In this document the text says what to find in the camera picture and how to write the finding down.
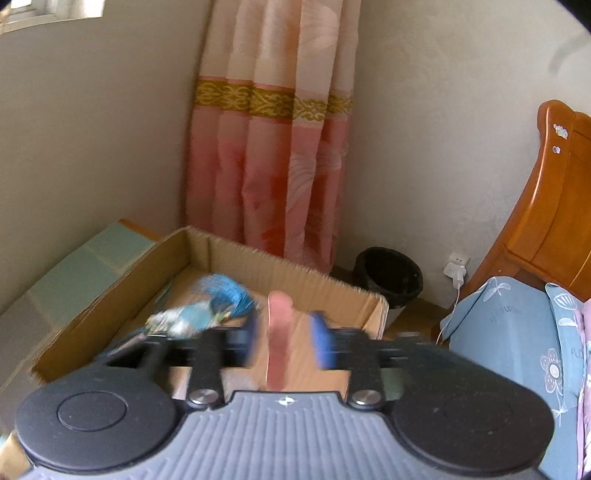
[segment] floral print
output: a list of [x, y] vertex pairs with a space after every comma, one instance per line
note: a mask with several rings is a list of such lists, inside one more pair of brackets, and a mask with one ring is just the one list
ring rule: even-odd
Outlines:
[[562, 395], [562, 375], [560, 373], [560, 360], [558, 360], [556, 350], [550, 348], [547, 355], [542, 355], [540, 357], [540, 365], [544, 372], [546, 372], [546, 391], [552, 393], [557, 390]]

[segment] black trash bin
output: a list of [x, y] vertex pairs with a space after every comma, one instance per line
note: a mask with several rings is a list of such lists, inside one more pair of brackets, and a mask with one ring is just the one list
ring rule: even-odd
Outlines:
[[390, 310], [405, 307], [423, 290], [423, 274], [418, 265], [406, 255], [385, 247], [369, 247], [357, 255], [353, 280], [358, 287], [386, 297]]

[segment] wooden bed frame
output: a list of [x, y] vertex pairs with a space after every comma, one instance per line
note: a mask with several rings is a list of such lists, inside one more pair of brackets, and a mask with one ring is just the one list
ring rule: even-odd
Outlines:
[[591, 298], [591, 118], [550, 100], [538, 110], [538, 160], [505, 227], [460, 299], [494, 276]]

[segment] white wall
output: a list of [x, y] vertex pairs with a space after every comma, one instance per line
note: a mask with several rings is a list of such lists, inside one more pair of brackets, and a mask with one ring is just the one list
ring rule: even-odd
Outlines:
[[591, 113], [590, 35], [557, 1], [363, 1], [337, 264], [395, 248], [449, 306], [447, 256], [488, 252], [552, 98]]
[[110, 222], [178, 226], [209, 0], [0, 35], [0, 312]]

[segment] floral curtain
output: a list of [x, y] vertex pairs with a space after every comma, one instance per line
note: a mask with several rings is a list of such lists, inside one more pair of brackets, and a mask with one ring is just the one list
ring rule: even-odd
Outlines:
[[361, 0], [214, 0], [187, 222], [327, 272], [335, 256]]

